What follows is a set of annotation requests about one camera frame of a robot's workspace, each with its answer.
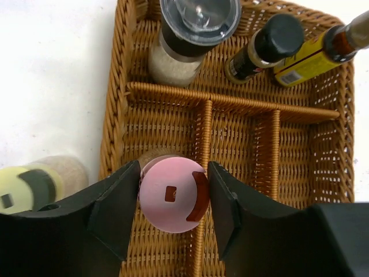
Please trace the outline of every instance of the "pepper grinder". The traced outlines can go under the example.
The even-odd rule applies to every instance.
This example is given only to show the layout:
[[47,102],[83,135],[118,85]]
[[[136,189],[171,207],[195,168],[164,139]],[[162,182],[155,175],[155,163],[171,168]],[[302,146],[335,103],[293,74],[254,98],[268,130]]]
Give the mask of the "pepper grinder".
[[228,39],[238,26],[239,0],[160,0],[161,29],[149,52],[155,82],[188,86],[205,54]]

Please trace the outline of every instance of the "pink jar lid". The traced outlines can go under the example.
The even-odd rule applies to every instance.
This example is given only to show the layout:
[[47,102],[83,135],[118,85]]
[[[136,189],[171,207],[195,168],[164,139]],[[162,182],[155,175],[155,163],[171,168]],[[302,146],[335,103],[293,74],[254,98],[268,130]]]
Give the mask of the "pink jar lid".
[[183,233],[199,225],[209,205],[209,184],[198,163],[166,156],[142,171],[141,209],[151,224],[168,233]]

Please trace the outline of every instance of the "black bottle cap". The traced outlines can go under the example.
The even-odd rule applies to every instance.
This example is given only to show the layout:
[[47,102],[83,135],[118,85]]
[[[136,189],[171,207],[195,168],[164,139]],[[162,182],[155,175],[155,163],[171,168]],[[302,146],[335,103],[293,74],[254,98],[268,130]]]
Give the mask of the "black bottle cap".
[[272,16],[255,37],[255,50],[266,62],[295,55],[304,43],[300,21],[289,14]]

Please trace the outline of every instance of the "yellow bottle label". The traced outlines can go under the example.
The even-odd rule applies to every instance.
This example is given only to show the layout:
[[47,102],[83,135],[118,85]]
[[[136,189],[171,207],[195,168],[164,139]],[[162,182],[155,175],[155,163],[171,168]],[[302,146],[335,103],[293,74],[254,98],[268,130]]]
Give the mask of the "yellow bottle label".
[[276,80],[292,87],[340,65],[331,61],[323,51],[325,32],[305,42],[300,51],[274,67]]

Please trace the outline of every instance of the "spice shaker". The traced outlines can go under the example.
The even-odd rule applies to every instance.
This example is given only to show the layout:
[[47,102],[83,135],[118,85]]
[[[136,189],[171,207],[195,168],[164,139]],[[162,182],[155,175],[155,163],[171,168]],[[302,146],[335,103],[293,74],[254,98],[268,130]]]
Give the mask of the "spice shaker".
[[0,170],[0,213],[38,211],[88,186],[84,166],[70,156],[49,156]]
[[292,87],[350,61],[357,51],[368,47],[369,11],[347,26],[331,27],[305,42],[294,57],[274,68],[274,75],[281,85]]
[[161,29],[149,50],[155,82],[189,85],[205,54],[228,39],[238,26],[239,0],[160,0]]
[[304,30],[300,21],[289,14],[276,14],[228,59],[225,75],[235,84],[244,84],[255,74],[295,55],[303,43]]
[[147,220],[168,233],[198,226],[210,201],[205,170],[191,159],[161,149],[139,161],[140,206]]

